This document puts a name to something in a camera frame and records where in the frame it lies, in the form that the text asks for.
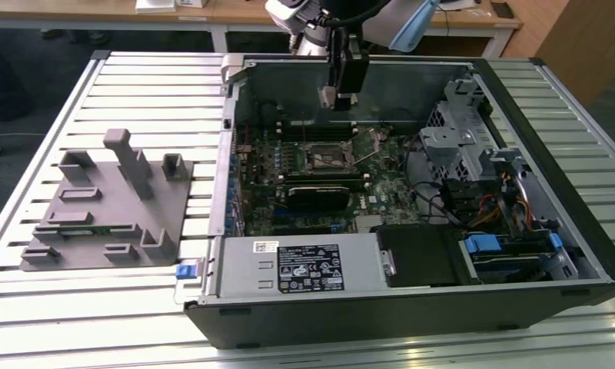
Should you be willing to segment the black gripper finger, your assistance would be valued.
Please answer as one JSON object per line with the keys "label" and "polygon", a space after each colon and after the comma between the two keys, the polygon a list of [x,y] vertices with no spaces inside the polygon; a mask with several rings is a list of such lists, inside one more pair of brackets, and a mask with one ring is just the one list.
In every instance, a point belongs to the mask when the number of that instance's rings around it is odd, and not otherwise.
{"label": "black gripper finger", "polygon": [[336,110],[348,111],[352,96],[360,92],[370,67],[367,52],[344,52],[336,64]]}
{"label": "black gripper finger", "polygon": [[330,29],[330,43],[328,43],[328,63],[330,63],[330,77],[328,86],[340,87],[343,85],[343,50],[344,50],[344,36],[347,31],[343,28]]}

